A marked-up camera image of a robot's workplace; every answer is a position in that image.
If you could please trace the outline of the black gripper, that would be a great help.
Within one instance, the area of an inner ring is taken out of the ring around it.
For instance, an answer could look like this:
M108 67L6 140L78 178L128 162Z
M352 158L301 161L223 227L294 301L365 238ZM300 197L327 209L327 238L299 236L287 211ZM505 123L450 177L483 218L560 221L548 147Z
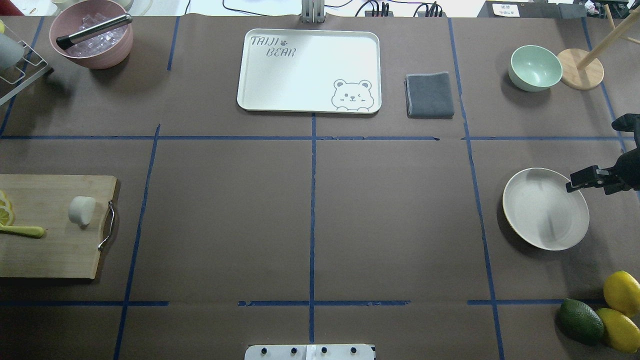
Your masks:
M602 169L588 166L570 175L566 183L567 193L587 188L604 188L606 195L622 191L640 190L640 150L622 153L614 166Z

